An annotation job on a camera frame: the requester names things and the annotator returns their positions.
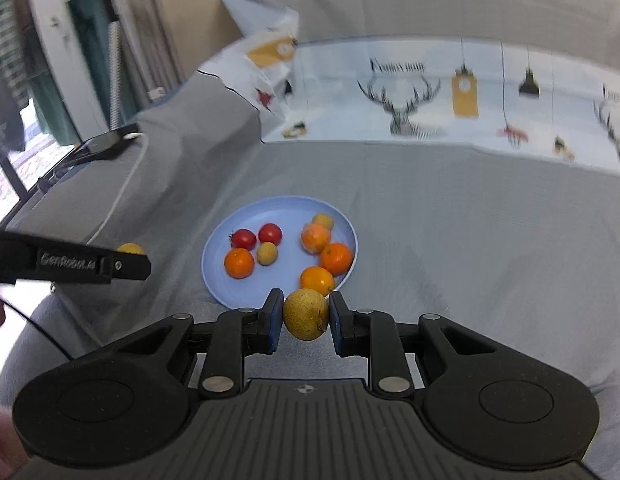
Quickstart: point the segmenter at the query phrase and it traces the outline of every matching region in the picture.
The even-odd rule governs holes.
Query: striped clothing
[[[19,110],[28,106],[26,67],[12,0],[0,0],[0,76]]]

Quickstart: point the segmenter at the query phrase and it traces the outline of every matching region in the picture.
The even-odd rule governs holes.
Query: metal screw
[[[400,394],[410,387],[410,381],[403,377],[384,377],[379,381],[379,388],[391,394]]]
[[[232,390],[232,387],[234,386],[234,381],[232,381],[231,378],[223,375],[213,375],[212,377],[208,377],[207,379],[203,380],[202,386],[203,389],[209,392],[215,392],[220,394],[223,392],[227,392],[228,390]]]

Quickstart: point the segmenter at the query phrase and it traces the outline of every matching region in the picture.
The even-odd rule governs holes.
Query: white cable
[[[121,29],[119,22],[112,22],[108,27],[110,47],[110,129],[119,127],[121,108]]]
[[[149,144],[148,136],[146,136],[146,134],[142,134],[140,132],[139,133],[135,133],[135,134],[127,134],[124,137],[124,139],[136,139],[136,137],[141,137],[141,143],[142,143],[141,153],[139,153],[139,157],[136,159],[135,165],[132,166],[132,169],[130,170],[130,174],[128,175],[128,177],[126,178],[125,182],[123,183],[123,186],[121,186],[121,189],[119,190],[119,193],[117,194],[117,197],[114,199],[114,202],[112,203],[112,207],[110,208],[110,211],[108,211],[108,214],[106,215],[106,218],[104,218],[103,222],[101,222],[101,225],[97,229],[97,232],[95,232],[95,234],[93,234],[92,237],[88,240],[87,245],[90,245],[94,241],[94,239],[97,236],[99,236],[99,234],[101,233],[101,231],[105,227],[105,224],[112,217],[112,214],[114,213],[115,209],[117,208],[117,205],[119,205],[119,201],[121,200],[121,197],[123,196],[123,193],[126,192],[126,188],[128,187],[128,184],[130,184],[130,181],[132,180],[132,177],[136,173],[136,168],[139,167],[139,164],[141,164],[141,161],[143,160],[144,156],[146,156],[146,151],[148,150],[148,144]]]

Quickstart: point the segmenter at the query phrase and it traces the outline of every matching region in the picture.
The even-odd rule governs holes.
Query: yellow tag print
[[[465,65],[452,78],[452,106],[457,117],[478,117],[477,82]]]
[[[296,40],[290,36],[260,44],[248,52],[247,56],[259,68],[267,68],[282,61],[290,61],[295,56]]]

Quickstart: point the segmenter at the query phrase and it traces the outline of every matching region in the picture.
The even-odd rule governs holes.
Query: black cable
[[[61,352],[66,359],[68,359],[68,361],[73,361],[74,360],[74,358],[70,355],[70,353],[65,348],[63,348],[61,345],[59,345],[59,343],[56,341],[56,339],[53,338],[39,323],[37,323],[36,321],[30,319],[21,310],[19,310],[15,306],[11,305],[7,301],[5,301],[3,298],[0,298],[0,301],[6,307],[8,307],[8,308],[12,309],[13,311],[15,311],[17,314],[19,314],[19,316],[23,317],[23,319],[25,319],[26,322],[30,323],[34,328],[36,328],[43,337],[45,337],[48,341],[50,341],[56,347],[56,349],[59,352]]]

